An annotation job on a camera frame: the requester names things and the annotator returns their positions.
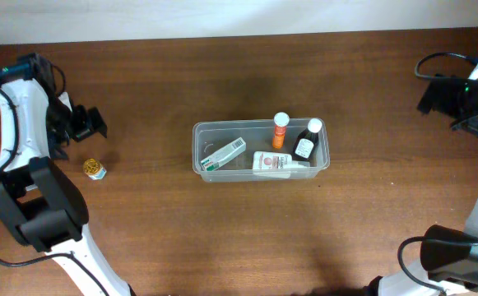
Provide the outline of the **small gold lid jar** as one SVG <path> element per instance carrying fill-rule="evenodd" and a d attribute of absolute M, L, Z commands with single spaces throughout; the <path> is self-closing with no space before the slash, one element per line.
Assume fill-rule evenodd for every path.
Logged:
<path fill-rule="evenodd" d="M 88 159 L 84 162 L 83 172 L 92 180 L 101 180 L 107 173 L 105 167 L 96 159 Z"/>

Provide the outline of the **white Panadol medicine box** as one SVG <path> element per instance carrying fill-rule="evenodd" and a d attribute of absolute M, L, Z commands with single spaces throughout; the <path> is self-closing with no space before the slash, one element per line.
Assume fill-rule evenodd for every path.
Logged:
<path fill-rule="evenodd" d="M 246 151 L 246 141 L 239 137 L 200 161 L 204 171 L 215 171 Z"/>

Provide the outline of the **dark syrup bottle white cap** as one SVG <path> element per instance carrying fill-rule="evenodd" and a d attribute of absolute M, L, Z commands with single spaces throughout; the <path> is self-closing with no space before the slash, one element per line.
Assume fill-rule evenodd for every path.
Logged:
<path fill-rule="evenodd" d="M 293 150 L 292 157 L 298 161 L 309 161 L 312 153 L 318 145 L 318 134 L 323 127 L 323 123 L 318 118 L 309 120 L 307 127 L 298 135 Z"/>

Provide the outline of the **orange tube white cap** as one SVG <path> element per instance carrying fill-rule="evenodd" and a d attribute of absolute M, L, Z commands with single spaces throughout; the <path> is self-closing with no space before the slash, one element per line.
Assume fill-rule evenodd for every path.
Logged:
<path fill-rule="evenodd" d="M 272 138 L 272 147 L 275 149 L 281 149 L 284 145 L 286 127 L 290 122 L 290 117 L 287 113 L 279 112 L 274 116 L 273 121 L 275 127 Z"/>

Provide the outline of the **white lotion bottle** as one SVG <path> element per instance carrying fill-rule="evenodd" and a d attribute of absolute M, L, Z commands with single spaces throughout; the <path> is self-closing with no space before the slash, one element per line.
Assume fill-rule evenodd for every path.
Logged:
<path fill-rule="evenodd" d="M 253 173 L 267 178 L 290 178 L 292 169 L 309 167 L 309 162 L 293 160 L 290 154 L 266 151 L 253 154 Z"/>

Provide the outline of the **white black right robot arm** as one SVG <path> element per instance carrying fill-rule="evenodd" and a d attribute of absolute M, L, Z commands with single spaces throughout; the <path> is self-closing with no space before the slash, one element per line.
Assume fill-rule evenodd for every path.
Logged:
<path fill-rule="evenodd" d="M 416 76 L 429 81 L 417 108 L 452 118 L 450 128 L 478 137 L 478 58 L 467 78 Z M 363 295 L 458 295 L 478 292 L 478 198 L 462 231 L 433 225 L 422 236 L 404 240 L 397 250 L 400 272 L 377 277 Z"/>

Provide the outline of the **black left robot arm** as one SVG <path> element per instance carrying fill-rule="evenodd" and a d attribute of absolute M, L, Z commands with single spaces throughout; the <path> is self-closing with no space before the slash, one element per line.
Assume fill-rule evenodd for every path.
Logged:
<path fill-rule="evenodd" d="M 84 197 L 55 163 L 70 141 L 108 131 L 97 108 L 74 104 L 57 85 L 60 71 L 37 53 L 0 68 L 0 220 L 39 253 L 19 267 L 53 260 L 84 295 L 132 295 L 92 238 Z"/>

